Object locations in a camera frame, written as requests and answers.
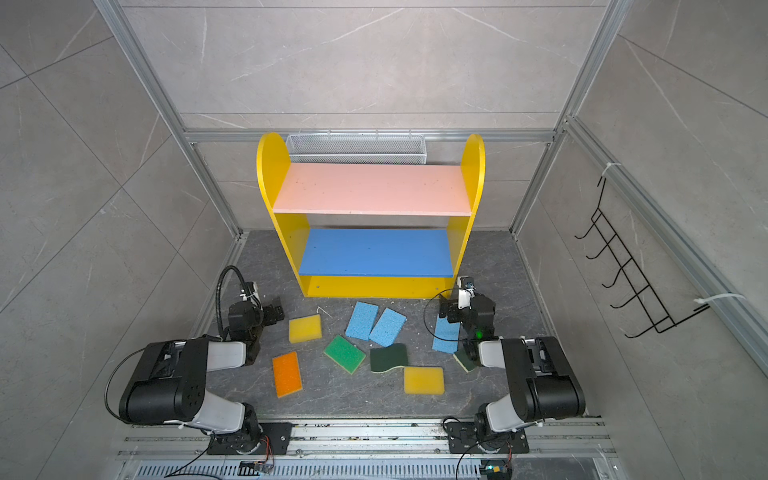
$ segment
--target gray tile wall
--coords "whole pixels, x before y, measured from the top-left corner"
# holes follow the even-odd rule
[[[90,0],[2,2],[2,478],[107,478],[106,376],[197,318],[231,237],[169,137]]]
[[[768,3],[638,0],[580,117],[768,319]]]
[[[554,127],[605,10],[600,0],[124,5],[184,121],[215,128]]]
[[[485,144],[485,188],[475,218],[475,230],[507,230],[528,182],[544,152],[541,142]],[[203,143],[198,149],[219,182],[240,226],[246,230],[273,229],[256,173],[257,143]],[[462,142],[428,142],[428,164],[461,163]],[[317,227],[445,227],[445,217],[375,217],[312,215]]]
[[[717,316],[707,311],[665,333],[625,336],[647,328],[647,317],[636,300],[610,307],[631,298],[627,281],[603,287],[616,262],[607,251],[586,258],[604,245],[594,230],[575,238],[590,226],[600,173],[568,141],[520,236],[589,413],[606,418],[631,478],[762,478],[768,379]],[[601,206],[672,317],[691,314],[698,292],[610,185]],[[638,281],[637,272],[630,276]]]

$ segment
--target metal grate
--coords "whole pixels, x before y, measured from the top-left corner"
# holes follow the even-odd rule
[[[135,480],[159,480],[180,468],[183,460],[143,460]],[[442,479],[456,477],[456,460],[453,458],[376,459],[376,460],[302,460],[278,458],[275,469],[268,475],[239,474],[240,460],[198,460],[185,472],[215,475],[222,480],[233,478],[264,477],[274,480],[360,480],[361,478],[424,478]],[[480,478],[480,460],[464,458],[458,469],[458,477],[477,480]]]
[[[427,161],[427,146],[418,134],[288,135],[292,162],[326,164],[411,164]]]

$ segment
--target sponge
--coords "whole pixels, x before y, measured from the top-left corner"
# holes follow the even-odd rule
[[[320,315],[305,316],[288,323],[288,341],[291,343],[308,342],[319,338],[323,338]]]
[[[475,362],[470,360],[469,355],[467,355],[467,352],[464,349],[458,349],[456,353],[453,354],[453,358],[467,373],[470,373],[472,370],[477,368]]]
[[[461,325],[461,323],[448,323],[447,317],[438,318],[437,323],[435,323],[435,338],[432,339],[432,349],[438,352],[454,353],[458,349],[458,328]]]
[[[366,358],[365,353],[358,350],[341,335],[336,335],[336,338],[323,350],[323,353],[331,357],[331,360],[349,373],[354,373]]]
[[[438,366],[407,366],[403,372],[406,393],[412,395],[442,395],[445,382]]]
[[[349,325],[346,327],[345,334],[354,339],[368,340],[376,321],[376,314],[379,312],[378,305],[358,302],[355,304],[355,310],[352,312],[352,318],[349,319]]]
[[[395,342],[406,317],[395,310],[386,309],[371,332],[370,339],[381,346],[390,346]]]
[[[275,373],[275,390],[278,399],[302,389],[299,357],[296,352],[273,358],[272,370]]]
[[[371,372],[384,373],[403,366],[408,366],[408,350],[402,343],[371,349]]]

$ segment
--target wall hook rack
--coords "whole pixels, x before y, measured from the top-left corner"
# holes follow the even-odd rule
[[[639,336],[641,336],[641,335],[643,335],[643,334],[645,334],[647,332],[650,332],[652,329],[655,329],[657,333],[663,333],[663,332],[666,332],[667,330],[669,330],[670,328],[674,328],[675,326],[680,325],[682,322],[685,322],[686,320],[695,317],[699,313],[702,313],[704,310],[709,309],[710,308],[709,305],[700,305],[700,306],[698,306],[697,308],[694,309],[693,313],[691,313],[689,316],[685,317],[682,320],[675,320],[674,318],[672,318],[672,315],[670,315],[669,311],[667,310],[667,307],[664,305],[664,302],[661,301],[661,298],[659,298],[658,294],[656,293],[656,290],[653,288],[653,286],[650,284],[650,281],[645,276],[645,272],[643,271],[643,269],[641,269],[640,265],[634,259],[634,256],[632,255],[632,252],[629,251],[629,249],[627,248],[627,245],[624,243],[624,241],[621,239],[621,237],[619,237],[619,234],[614,229],[614,226],[611,224],[611,221],[605,216],[605,213],[601,209],[601,203],[603,201],[603,192],[605,192],[605,178],[604,177],[601,177],[600,180],[598,181],[598,188],[600,188],[600,198],[598,199],[598,207],[594,209],[594,212],[593,212],[592,216],[590,217],[591,225],[589,226],[589,229],[587,230],[587,232],[584,235],[581,235],[580,237],[578,235],[574,235],[574,236],[576,238],[578,238],[579,240],[582,240],[587,235],[589,235],[589,233],[592,230],[595,230],[595,231],[598,232],[598,234],[600,235],[600,237],[603,240],[603,242],[605,243],[605,245],[603,245],[603,248],[601,248],[601,250],[598,252],[598,254],[595,255],[594,257],[590,257],[589,255],[586,255],[586,257],[589,260],[595,260],[600,255],[602,255],[602,253],[605,250],[608,250],[609,252],[611,252],[612,257],[614,258],[614,260],[616,261],[616,264],[618,265],[618,271],[616,272],[616,276],[614,276],[614,281],[611,282],[610,285],[606,285],[605,283],[602,283],[601,285],[604,288],[611,288],[611,287],[613,287],[614,285],[616,285],[616,282],[618,281],[619,276],[623,273],[624,274],[624,278],[627,279],[627,283],[629,283],[629,286],[632,289],[632,293],[633,293],[633,295],[627,301],[622,303],[621,305],[613,305],[613,304],[611,304],[611,308],[620,309],[620,308],[626,306],[627,304],[629,304],[629,302],[631,302],[632,300],[637,299],[637,301],[640,303],[640,305],[641,305],[641,307],[643,309],[643,312],[645,312],[645,316],[650,321],[650,326],[648,328],[646,328],[645,330],[643,330],[642,332],[640,332],[640,333],[638,333],[636,335],[627,335],[625,333],[624,336],[626,336],[628,339],[636,339],[637,337],[639,337]],[[600,219],[605,220],[605,223],[608,226],[608,231],[607,232],[603,232],[603,230],[601,230],[601,228],[598,226],[598,221]],[[626,252],[626,255],[617,255],[617,253],[621,253],[621,250],[619,250],[619,249],[623,249],[623,251]],[[626,260],[624,262],[621,262],[619,260],[619,256],[621,256],[621,257],[628,257],[628,260]],[[629,275],[627,275],[626,269],[630,265],[634,265],[634,267],[637,268],[637,271],[640,272],[640,275],[642,276],[644,285],[635,285],[635,283],[633,283],[632,280],[630,279]],[[654,320],[654,316],[652,316],[650,314],[650,312],[648,311],[648,305],[647,305],[648,300],[644,300],[642,295],[641,295],[646,290],[649,290],[650,294],[653,295],[651,297],[651,299],[649,299],[649,300],[655,299],[655,301],[658,302],[658,304],[661,306],[661,309],[664,311],[663,317],[661,319],[659,319],[658,321]],[[667,320],[669,320],[667,325],[662,326],[661,324],[666,322]]]

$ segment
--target pink shelf board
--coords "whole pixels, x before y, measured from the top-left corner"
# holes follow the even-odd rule
[[[453,165],[291,164],[276,214],[469,217],[462,169]]]

